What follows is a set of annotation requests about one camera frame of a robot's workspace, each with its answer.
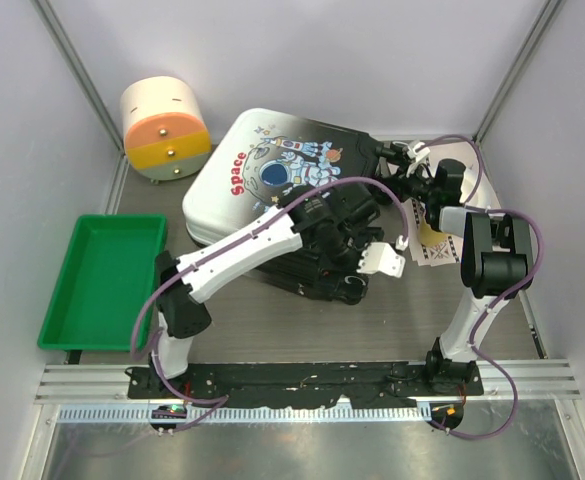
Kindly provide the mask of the round mini drawer cabinet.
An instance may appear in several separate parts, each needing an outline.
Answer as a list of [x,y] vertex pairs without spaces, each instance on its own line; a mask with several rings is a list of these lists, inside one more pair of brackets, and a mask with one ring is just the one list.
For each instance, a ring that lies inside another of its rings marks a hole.
[[193,90],[182,80],[155,76],[131,84],[120,99],[123,145],[131,167],[153,183],[197,173],[211,137]]

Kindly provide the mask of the white black space suitcase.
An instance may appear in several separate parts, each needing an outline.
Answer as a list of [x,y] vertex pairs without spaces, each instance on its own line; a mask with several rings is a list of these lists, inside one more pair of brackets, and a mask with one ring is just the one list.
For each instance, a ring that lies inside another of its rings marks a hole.
[[[233,123],[184,196],[187,231],[199,246],[211,245],[252,223],[290,197],[323,187],[358,187],[369,192],[380,209],[380,189],[363,183],[376,175],[382,142],[369,134],[296,117],[251,109]],[[390,243],[402,255],[404,237]],[[284,290],[319,299],[307,290],[291,289],[257,269],[263,279]]]

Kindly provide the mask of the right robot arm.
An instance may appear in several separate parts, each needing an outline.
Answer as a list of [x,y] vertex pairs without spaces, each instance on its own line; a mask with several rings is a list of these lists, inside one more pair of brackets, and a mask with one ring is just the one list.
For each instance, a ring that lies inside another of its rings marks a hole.
[[422,373],[427,389],[444,395],[473,380],[483,356],[480,345],[503,307],[531,285],[542,242],[530,219],[492,208],[491,195],[479,192],[482,171],[451,158],[431,167],[429,146],[419,141],[381,146],[376,154],[395,168],[382,183],[399,199],[419,202],[433,232],[462,241],[465,291],[448,328],[427,353]]

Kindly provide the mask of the green plastic tray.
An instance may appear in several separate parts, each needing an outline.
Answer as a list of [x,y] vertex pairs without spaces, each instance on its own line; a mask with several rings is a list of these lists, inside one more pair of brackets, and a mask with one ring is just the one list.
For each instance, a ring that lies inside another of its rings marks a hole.
[[44,318],[43,350],[130,350],[137,315],[156,288],[164,250],[161,214],[78,218]]

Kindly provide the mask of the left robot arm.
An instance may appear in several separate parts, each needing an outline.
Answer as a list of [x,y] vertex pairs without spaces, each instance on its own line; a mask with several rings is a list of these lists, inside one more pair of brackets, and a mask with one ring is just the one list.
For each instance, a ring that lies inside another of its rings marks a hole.
[[372,224],[379,215],[371,195],[358,187],[309,192],[192,254],[159,255],[153,301],[161,332],[152,347],[151,388],[165,399],[183,391],[193,340],[212,323],[206,301],[253,269],[319,299],[358,303],[365,289],[364,254],[384,236]]

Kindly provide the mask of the yellow cup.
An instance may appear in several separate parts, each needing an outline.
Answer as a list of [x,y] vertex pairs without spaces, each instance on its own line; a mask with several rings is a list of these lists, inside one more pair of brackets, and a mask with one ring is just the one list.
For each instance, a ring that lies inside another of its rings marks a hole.
[[418,230],[419,242],[425,247],[434,247],[447,241],[447,235],[432,229],[427,223],[421,223]]

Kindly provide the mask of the aluminium rail frame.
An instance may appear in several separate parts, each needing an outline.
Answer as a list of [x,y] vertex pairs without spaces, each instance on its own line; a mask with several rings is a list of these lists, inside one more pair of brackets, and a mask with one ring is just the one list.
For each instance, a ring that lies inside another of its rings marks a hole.
[[[581,392],[565,360],[480,361],[469,378],[425,379],[421,362],[192,363],[175,378],[183,394],[230,397],[237,405],[249,395],[292,397],[301,403],[334,404],[340,397],[373,403],[400,398],[469,400],[567,400]],[[140,402],[170,398],[144,365],[48,365],[36,390],[39,404]]]

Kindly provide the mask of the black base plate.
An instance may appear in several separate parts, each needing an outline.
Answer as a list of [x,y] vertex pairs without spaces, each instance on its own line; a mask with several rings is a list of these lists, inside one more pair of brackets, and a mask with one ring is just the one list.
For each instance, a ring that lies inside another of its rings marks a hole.
[[197,406],[317,409],[346,398],[355,409],[403,407],[414,397],[481,396],[476,363],[446,365],[440,373],[423,363],[199,363],[164,383],[153,366],[131,366],[132,400],[178,399]]

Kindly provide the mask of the patterned placemat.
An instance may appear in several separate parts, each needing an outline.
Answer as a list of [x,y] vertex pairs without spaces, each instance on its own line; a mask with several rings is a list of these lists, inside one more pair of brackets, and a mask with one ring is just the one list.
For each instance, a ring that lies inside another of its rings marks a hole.
[[[450,158],[458,160],[466,167],[464,180],[461,186],[461,202],[474,207],[498,207],[494,190],[483,173],[478,189],[472,198],[469,194],[473,191],[479,173],[479,162],[472,146],[466,142],[456,141],[441,145],[430,146],[430,155],[427,165],[432,174],[435,174],[441,160]],[[455,235],[447,235],[447,241],[434,247],[423,246],[418,239],[419,225],[425,222],[425,207],[416,200],[409,199],[403,203],[409,225],[409,250],[411,258],[419,266],[441,266],[456,264],[461,260],[463,240]]]

